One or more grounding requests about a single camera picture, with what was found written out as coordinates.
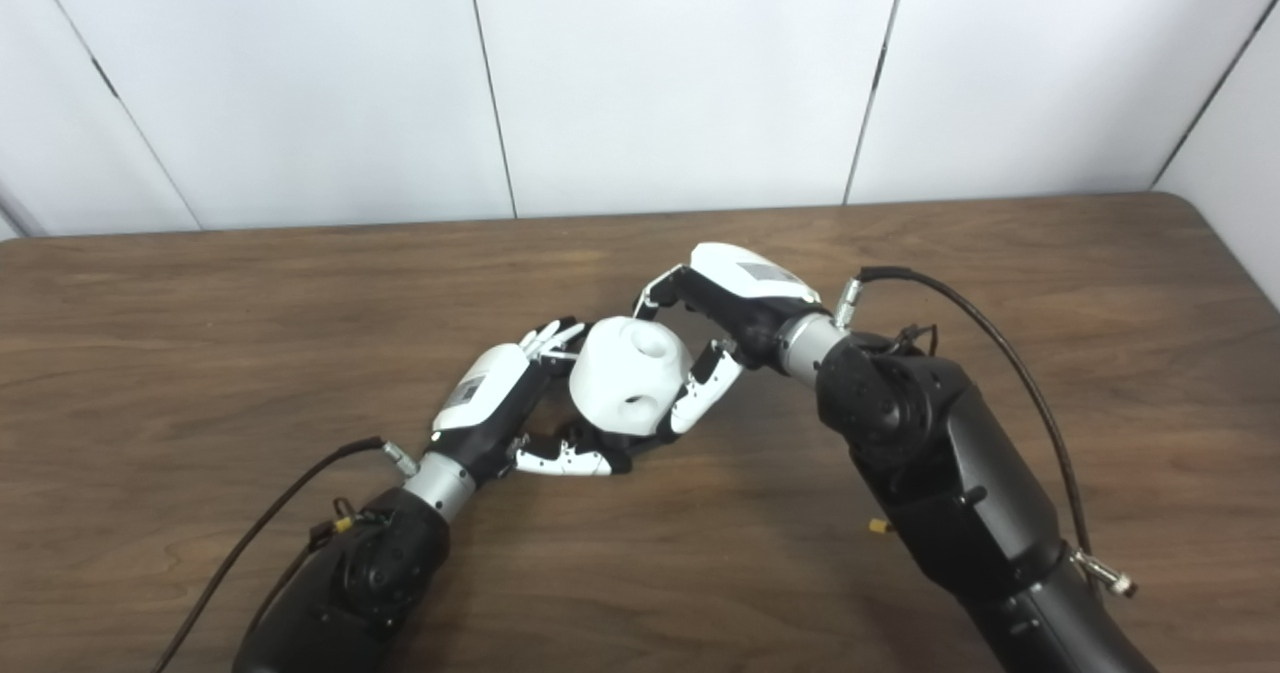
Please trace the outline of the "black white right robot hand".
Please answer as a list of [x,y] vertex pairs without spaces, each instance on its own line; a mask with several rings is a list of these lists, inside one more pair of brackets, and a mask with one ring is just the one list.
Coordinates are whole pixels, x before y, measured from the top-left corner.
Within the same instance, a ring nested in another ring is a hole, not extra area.
[[701,313],[723,335],[704,345],[673,403],[659,415],[655,438],[663,444],[686,435],[746,368],[783,374],[791,331],[806,319],[829,316],[817,290],[799,276],[727,243],[699,243],[687,264],[655,276],[634,301],[632,317],[654,321],[659,310],[676,305]]

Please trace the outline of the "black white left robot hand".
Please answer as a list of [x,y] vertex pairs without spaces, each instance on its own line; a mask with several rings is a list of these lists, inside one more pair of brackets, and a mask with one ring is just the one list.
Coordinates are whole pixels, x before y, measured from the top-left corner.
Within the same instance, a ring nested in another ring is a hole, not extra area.
[[431,438],[411,484],[452,473],[475,489],[512,471],[559,477],[628,473],[623,450],[609,450],[599,432],[571,424],[564,438],[530,438],[524,426],[553,383],[576,367],[590,322],[553,319],[518,342],[503,342],[483,354],[454,386],[431,424]]

